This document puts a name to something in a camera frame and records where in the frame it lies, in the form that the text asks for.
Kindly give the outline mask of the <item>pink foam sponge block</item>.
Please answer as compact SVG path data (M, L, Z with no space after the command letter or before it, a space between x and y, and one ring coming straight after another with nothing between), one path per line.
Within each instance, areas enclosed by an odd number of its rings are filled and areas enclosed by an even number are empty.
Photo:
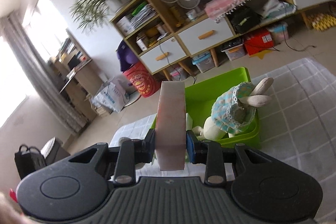
M185 83L164 81L155 122L155 155L160 170L183 170L185 153Z

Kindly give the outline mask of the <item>white foam block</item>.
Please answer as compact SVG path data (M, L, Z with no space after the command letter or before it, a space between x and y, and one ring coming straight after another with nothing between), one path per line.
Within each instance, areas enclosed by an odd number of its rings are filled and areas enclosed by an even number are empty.
M193 128L193 119L189 113L186 113L186 130L192 130Z

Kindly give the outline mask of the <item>rabbit doll blue dress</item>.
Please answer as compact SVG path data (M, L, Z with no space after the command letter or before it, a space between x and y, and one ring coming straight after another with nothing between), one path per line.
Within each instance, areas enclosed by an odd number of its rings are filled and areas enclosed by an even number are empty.
M217 98L211 115L204 126L192 129L198 140L219 141L225 136L230 138L247 130L255 117L256 110L266 106L272 98L266 95L274 79L266 77L257 85L243 82Z

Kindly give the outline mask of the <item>green plastic storage bin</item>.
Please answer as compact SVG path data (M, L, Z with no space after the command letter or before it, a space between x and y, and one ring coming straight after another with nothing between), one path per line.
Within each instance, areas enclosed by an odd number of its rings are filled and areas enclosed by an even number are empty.
M188 88L185 87L186 113L189 113L193 119L193 128L203 127L206 119L211 115L212 106L217 98L243 82L251 82L248 70L238 68ZM260 145L259 131L260 120L256 111L252 123L245 132L232 138L225 136L217 142L223 147L232 148L236 143L244 143L257 148Z

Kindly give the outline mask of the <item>white printed plastic bag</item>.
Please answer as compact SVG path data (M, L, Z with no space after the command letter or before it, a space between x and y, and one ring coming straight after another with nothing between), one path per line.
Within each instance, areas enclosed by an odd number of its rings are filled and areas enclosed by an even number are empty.
M113 78L103 83L90 101L95 107L105 107L119 113L129 103L130 96L122 81Z

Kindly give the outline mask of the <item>red round drum container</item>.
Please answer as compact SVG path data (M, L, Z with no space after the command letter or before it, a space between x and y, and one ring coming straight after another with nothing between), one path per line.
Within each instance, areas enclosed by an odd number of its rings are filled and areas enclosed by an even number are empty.
M141 61L124 71L123 75L144 98L152 96L161 87L161 83L151 75Z

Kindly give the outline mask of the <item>clear box blue lid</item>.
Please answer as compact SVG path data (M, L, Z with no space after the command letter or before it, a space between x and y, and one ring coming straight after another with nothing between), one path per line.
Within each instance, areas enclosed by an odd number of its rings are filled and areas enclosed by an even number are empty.
M192 64L195 65L201 73L205 73L215 67L210 51L192 57Z

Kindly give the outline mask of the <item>purple plush toy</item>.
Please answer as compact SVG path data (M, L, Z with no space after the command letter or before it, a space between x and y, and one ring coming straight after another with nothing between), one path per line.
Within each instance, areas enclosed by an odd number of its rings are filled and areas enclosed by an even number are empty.
M123 40L120 42L117 50L117 58L120 62L120 71L125 72L134 64L138 63L138 57L133 53L129 46Z

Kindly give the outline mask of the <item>wooden desk with shelves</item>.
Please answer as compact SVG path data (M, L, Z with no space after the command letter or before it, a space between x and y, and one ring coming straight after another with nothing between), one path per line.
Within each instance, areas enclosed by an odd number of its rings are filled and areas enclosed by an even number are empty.
M92 58L80 45L69 29L67 38L61 44L56 56L48 61L54 73L61 79L60 94L87 121L92 122L98 113L91 104L103 84L95 71Z

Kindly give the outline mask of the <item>clear box black lid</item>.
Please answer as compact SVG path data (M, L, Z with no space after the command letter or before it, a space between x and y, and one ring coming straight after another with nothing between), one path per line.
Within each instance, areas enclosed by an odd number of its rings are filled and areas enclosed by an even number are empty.
M239 59L247 54L244 47L244 40L241 38L230 40L222 44L220 51L227 55L229 61Z

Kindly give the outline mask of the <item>black bag on floor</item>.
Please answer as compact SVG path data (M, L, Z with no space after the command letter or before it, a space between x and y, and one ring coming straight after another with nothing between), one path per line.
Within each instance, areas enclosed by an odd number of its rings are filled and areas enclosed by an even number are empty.
M45 157L37 147L22 144L14 154L19 177L23 180L29 174L47 166Z

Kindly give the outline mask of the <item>wooden shelf cabinet white drawers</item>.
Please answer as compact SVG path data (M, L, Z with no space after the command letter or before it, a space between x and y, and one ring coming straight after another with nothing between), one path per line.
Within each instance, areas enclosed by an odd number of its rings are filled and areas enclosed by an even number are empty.
M124 34L118 22L123 20L126 14L138 6L142 1L146 1L154 9L154 15L142 22L138 28L133 28L130 33ZM124 42L139 58L141 63L152 75L165 70L170 65L179 63L187 57L193 57L214 47L221 45L239 36L232 24L227 19L227 15L235 12L238 7L247 4L252 0L234 1L234 6L219 14L215 19L211 19L207 14L202 14L195 21L187 23L183 27L177 27L177 20L173 18L172 12L161 0L133 0L124 9L110 20L110 23L118 30ZM316 5L333 0L288 0L296 6L297 12ZM157 40L157 42L146 50L136 43L136 37L145 28L153 25L156 21L161 21L167 26L168 34Z

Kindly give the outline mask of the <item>red box under cabinet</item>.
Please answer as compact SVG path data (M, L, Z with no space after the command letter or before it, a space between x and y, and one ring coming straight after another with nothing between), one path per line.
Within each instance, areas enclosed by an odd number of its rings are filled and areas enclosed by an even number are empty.
M272 36L265 28L260 28L244 36L244 47L250 56L272 48L273 46L274 41Z

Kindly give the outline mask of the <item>grey curtain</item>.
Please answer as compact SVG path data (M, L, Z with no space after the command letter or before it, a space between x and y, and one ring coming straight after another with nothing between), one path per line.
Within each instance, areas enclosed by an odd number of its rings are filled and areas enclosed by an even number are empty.
M1 35L47 107L72 135L79 135L87 120L60 94L60 79L37 52L15 12L1 18Z

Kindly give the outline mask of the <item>black bag in cabinet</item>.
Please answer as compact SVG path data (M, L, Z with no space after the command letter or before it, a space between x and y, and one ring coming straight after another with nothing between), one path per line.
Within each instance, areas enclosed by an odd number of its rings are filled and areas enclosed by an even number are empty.
M239 6L227 15L234 31L243 34L260 24L262 16L248 6Z

